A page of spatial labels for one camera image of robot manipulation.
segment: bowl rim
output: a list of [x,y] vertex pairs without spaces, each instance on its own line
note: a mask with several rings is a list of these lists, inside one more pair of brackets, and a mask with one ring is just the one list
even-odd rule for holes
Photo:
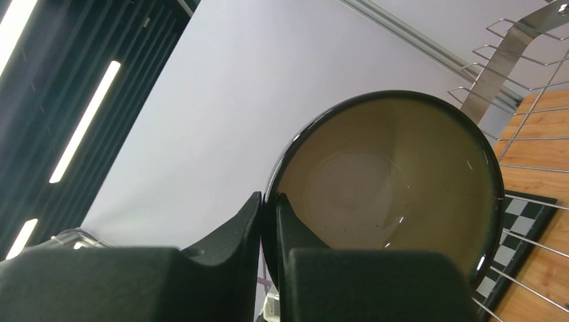
[[492,260],[499,247],[499,240],[503,226],[503,203],[504,203],[504,184],[498,160],[494,154],[492,146],[478,128],[478,126],[470,120],[463,112],[450,103],[428,95],[425,93],[407,91],[407,90],[387,90],[376,91],[361,94],[351,99],[347,99],[318,115],[310,121],[294,138],[287,144],[286,148],[278,158],[271,176],[267,183],[263,196],[263,225],[261,229],[261,241],[263,247],[263,256],[266,261],[270,277],[278,288],[278,261],[277,261],[277,244],[276,244],[276,199],[277,193],[274,190],[278,186],[283,172],[286,170],[295,153],[304,144],[306,139],[314,133],[321,125],[330,120],[332,117],[347,111],[350,108],[357,107],[367,101],[377,99],[410,99],[423,101],[433,108],[439,109],[449,115],[454,121],[458,122],[463,129],[478,144],[484,155],[486,156],[489,172],[490,184],[492,186],[493,207],[494,211],[490,218],[490,227],[488,228],[488,237],[482,247],[480,262],[477,267],[473,267],[468,281],[472,289],[476,289],[482,282],[485,273],[490,268]]

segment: wire dish rack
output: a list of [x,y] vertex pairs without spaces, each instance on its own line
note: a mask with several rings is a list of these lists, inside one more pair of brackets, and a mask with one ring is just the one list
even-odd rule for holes
[[[510,148],[515,142],[531,141],[536,143],[539,142],[539,144],[545,144],[544,141],[546,140],[547,141],[559,140],[559,142],[556,142],[556,144],[565,144],[566,149],[569,150],[569,143],[567,143],[567,140],[569,140],[568,136],[543,136],[543,135],[521,136],[520,135],[523,126],[527,123],[528,119],[532,115],[538,113],[554,113],[565,109],[569,109],[569,106],[561,106],[561,107],[546,108],[546,109],[539,108],[539,103],[541,102],[542,98],[544,97],[548,89],[552,87],[560,87],[560,85],[569,83],[569,80],[554,81],[563,63],[567,59],[569,59],[569,50],[567,50],[562,57],[552,62],[542,62],[538,59],[524,55],[524,51],[526,50],[528,45],[530,45],[530,43],[532,43],[532,41],[534,41],[537,37],[547,37],[551,39],[553,42],[561,44],[560,42],[563,42],[565,39],[569,37],[561,38],[551,34],[550,32],[553,29],[563,26],[568,22],[569,22],[569,4],[564,1],[553,1],[549,5],[546,5],[540,10],[529,14],[527,17],[524,17],[519,21],[513,21],[510,19],[500,19],[496,23],[486,28],[488,32],[496,35],[497,37],[499,37],[499,39],[501,39],[500,44],[498,46],[492,44],[486,44],[472,51],[477,56],[483,58],[483,60],[485,60],[486,63],[476,62],[463,67],[464,70],[466,70],[467,68],[472,68],[473,66],[477,66],[480,69],[480,73],[473,81],[472,86],[470,88],[457,87],[455,89],[448,91],[448,93],[451,96],[453,96],[453,98],[455,98],[457,101],[460,102],[461,111],[467,114],[476,123],[480,122],[482,116],[486,113],[486,111],[491,105],[494,105],[495,107],[502,109],[503,111],[506,111],[507,113],[512,115],[512,117],[516,117],[516,122],[519,121],[519,124],[513,122],[517,124],[517,127],[515,127],[515,130],[513,131],[511,136],[502,136],[502,138],[497,138],[492,134],[483,130],[483,132],[488,137],[496,141],[495,151],[497,153],[497,157],[503,171],[506,171],[508,168],[515,168],[515,169],[533,171],[535,172],[533,175],[535,174],[539,175],[540,173],[545,173],[545,172],[549,172],[550,174],[558,174],[560,176],[563,176],[563,174],[569,174],[569,169],[567,168],[565,169],[548,168],[548,167],[532,166],[524,164],[509,164],[504,162],[506,153],[510,150]],[[496,31],[497,25],[499,24],[503,25],[505,23],[509,24],[509,29],[505,33]],[[487,50],[493,50],[493,54],[491,56],[487,56],[482,53]],[[512,70],[522,60],[541,66],[540,68],[551,66],[554,67],[554,69],[551,75],[549,75],[545,84],[538,87],[528,87],[510,77]],[[497,94],[503,88],[503,85],[505,83],[514,84],[526,91],[537,92],[537,96],[535,97],[533,102],[531,102],[531,105],[529,106],[528,109],[524,111],[513,111],[511,108],[503,106],[500,103],[497,103],[498,102],[498,100],[496,100]],[[459,98],[458,93],[461,91],[463,92],[463,94],[466,93],[466,98],[464,99]],[[547,180],[547,178],[550,177],[551,176],[544,176],[544,180]],[[569,200],[569,195],[566,195],[567,199],[560,200],[560,202],[557,203],[533,200],[527,197],[522,197],[518,194],[511,194],[511,193],[507,193],[506,197],[519,201],[537,203],[545,207],[549,207],[551,209],[556,209],[558,213],[557,216],[567,215],[563,214],[563,211],[569,211],[569,207],[565,206],[567,204],[566,203],[563,204],[563,202]],[[556,250],[540,242],[528,239],[518,233],[510,231],[509,229],[504,229],[504,234],[511,237],[515,237],[523,243],[528,243],[537,248],[541,248],[547,252],[551,252],[552,254],[555,254],[555,256],[559,256],[559,260],[569,261],[569,255],[565,252]],[[493,272],[494,274],[497,274],[501,278],[508,280],[511,284],[516,285],[515,287],[522,288],[525,292],[531,293],[531,295],[535,299],[537,299],[537,301],[545,301],[546,303],[548,303],[549,306],[553,306],[556,309],[560,310],[559,315],[555,314],[556,316],[555,319],[552,319],[549,316],[547,317],[525,316],[522,317],[524,321],[527,320],[560,321],[558,320],[559,317],[562,317],[563,321],[569,321],[569,305],[567,304],[567,302],[569,302],[569,294],[565,294],[566,296],[565,299],[560,299],[558,294],[555,295],[557,299],[552,299],[552,297],[554,297],[552,294],[550,294],[549,292],[543,292],[543,291],[540,292],[539,290],[536,290],[535,287],[532,287],[520,281],[519,277],[517,278],[516,276],[511,276],[496,267],[491,267],[490,271]],[[480,307],[480,312],[482,313],[482,316],[484,316],[485,318],[493,318],[497,321],[506,321],[506,320],[509,321],[509,319],[507,318],[500,317],[499,314],[497,313],[497,310],[493,311],[492,308],[488,307],[482,301],[479,301],[476,298],[474,298],[474,302]],[[531,305],[531,303],[507,303],[506,305],[518,306],[518,309],[523,311],[524,310],[523,306]]]

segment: metal dish rack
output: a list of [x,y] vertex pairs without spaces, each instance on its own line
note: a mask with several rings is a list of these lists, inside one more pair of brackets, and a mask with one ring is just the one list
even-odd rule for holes
[[[498,23],[508,23],[511,25],[511,27],[507,30],[505,34],[501,34],[495,31],[495,26]],[[488,137],[496,140],[497,142],[505,142],[505,147],[503,151],[498,155],[500,166],[503,168],[520,168],[520,169],[546,171],[546,172],[569,173],[569,169],[520,166],[514,164],[505,164],[502,162],[504,155],[507,153],[512,143],[515,141],[569,140],[569,137],[562,137],[562,136],[518,138],[519,132],[521,131],[522,127],[524,126],[530,115],[534,113],[549,113],[553,111],[569,109],[569,107],[557,107],[551,109],[534,110],[548,88],[569,83],[569,80],[563,80],[562,82],[556,82],[556,83],[553,82],[557,73],[561,69],[563,63],[567,59],[569,59],[569,50],[567,50],[564,53],[563,57],[553,62],[542,62],[532,57],[524,56],[525,49],[537,37],[549,37],[556,42],[562,42],[565,39],[569,38],[569,37],[560,38],[550,33],[553,29],[565,25],[566,23],[569,23],[569,3],[565,1],[553,1],[549,5],[546,5],[540,10],[531,13],[530,15],[524,17],[523,19],[520,19],[519,21],[513,21],[510,19],[500,19],[496,23],[488,26],[486,30],[500,37],[501,43],[498,46],[486,44],[472,51],[477,56],[485,59],[487,63],[486,64],[474,63],[463,67],[464,70],[466,70],[467,68],[471,68],[472,66],[480,67],[480,73],[478,74],[476,79],[474,79],[472,86],[470,88],[457,87],[455,89],[448,91],[448,93],[451,96],[453,96],[453,98],[455,98],[457,101],[460,102],[461,111],[465,112],[465,114],[467,114],[476,123],[480,121],[480,119],[482,118],[486,110],[490,107],[490,105],[494,105],[495,107],[498,107],[503,111],[506,111],[512,116],[518,115],[522,117],[521,123],[517,126],[517,129],[514,131],[511,138],[496,138],[491,134],[483,131]],[[494,53],[491,57],[485,56],[480,53],[480,51],[485,48],[490,48],[494,50]],[[514,67],[520,60],[526,60],[528,62],[538,64],[540,66],[555,66],[555,69],[553,70],[553,73],[551,73],[545,84],[539,87],[530,88],[509,77],[511,71],[514,69]],[[508,107],[503,107],[501,104],[496,103],[497,95],[500,92],[500,89],[503,88],[505,82],[510,82],[527,91],[539,91],[537,97],[535,98],[535,101],[531,104],[528,111],[517,113],[512,111]],[[456,94],[456,92],[458,91],[466,92],[466,98],[460,99]],[[515,195],[506,195],[506,197],[519,199],[522,201],[530,201],[532,203],[538,203],[548,207],[553,207],[558,210],[566,210],[566,211],[569,210],[569,207],[565,207],[563,205],[555,205],[541,201],[534,201],[531,199],[526,199]],[[539,242],[524,238],[523,236],[507,231],[506,229],[504,230],[504,232],[510,236],[519,238],[520,240],[529,243],[533,246],[537,246],[549,252],[553,252],[555,253],[556,256],[563,257],[563,260],[569,260],[569,255],[565,254],[564,252],[560,252],[559,250],[555,250]],[[532,289],[530,286],[518,281],[514,276],[509,276],[508,274],[505,274],[504,272],[496,269],[495,267],[491,267],[490,269],[496,272],[497,274],[501,275],[503,278],[506,278],[507,280],[510,280],[512,283],[515,283],[518,286],[524,288],[527,292],[530,292],[536,297],[539,297],[541,300],[547,301],[549,302],[549,304],[557,307],[559,310],[564,311],[566,313],[567,321],[569,321],[569,307],[566,303],[557,303],[556,301],[553,301],[546,294],[542,294]],[[497,321],[504,321],[495,312],[490,310],[488,307],[484,306],[480,301],[474,299],[474,302],[477,305],[479,305],[483,310],[485,310],[491,317],[494,317]]]

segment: checkerboard pattern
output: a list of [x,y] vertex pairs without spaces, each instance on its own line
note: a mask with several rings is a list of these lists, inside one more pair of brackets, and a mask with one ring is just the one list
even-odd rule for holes
[[[524,193],[507,191],[508,195],[523,197],[535,201],[554,204],[557,200]],[[537,203],[522,201],[519,199],[506,198],[504,213],[504,229],[516,233],[527,239],[537,241],[547,228],[556,208],[543,206]],[[516,277],[523,263],[530,255],[533,245],[520,239],[502,233],[500,246],[492,262],[492,267]],[[501,276],[494,270],[488,270],[486,276],[476,289],[474,298],[484,304],[490,310],[495,310],[500,300],[506,294],[511,281]],[[482,308],[478,313],[483,321],[487,321],[490,315]]]

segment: ceiling light strip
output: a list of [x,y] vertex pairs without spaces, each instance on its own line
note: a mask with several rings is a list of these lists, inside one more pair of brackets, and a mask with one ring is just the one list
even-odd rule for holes
[[65,151],[63,152],[63,155],[61,156],[61,159],[59,160],[59,163],[57,164],[52,177],[50,178],[50,183],[59,182],[63,177],[65,170],[67,170],[69,163],[73,159],[73,155],[77,151],[77,148],[79,147],[79,144],[81,143],[85,132],[87,132],[91,121],[101,106],[101,102],[103,102],[103,99],[105,98],[105,95],[107,94],[107,91],[115,79],[115,76],[117,75],[120,67],[121,64],[116,61],[111,62],[109,65],[109,68],[107,69],[105,76],[103,76],[103,79],[101,80],[97,91],[95,91],[91,102],[87,106],[87,110],[85,110],[85,114],[75,129],[75,132],[73,133],[73,136],[71,137],[67,148],[65,148]]
[[0,76],[38,0],[13,0],[0,22]]
[[25,245],[28,243],[28,240],[32,235],[32,232],[34,232],[34,228],[36,228],[37,223],[38,223],[37,219],[28,220],[24,223],[20,233],[18,234],[18,237],[16,237],[14,245],[8,252],[8,256],[6,256],[7,260],[14,258],[18,256],[19,253],[21,253]]

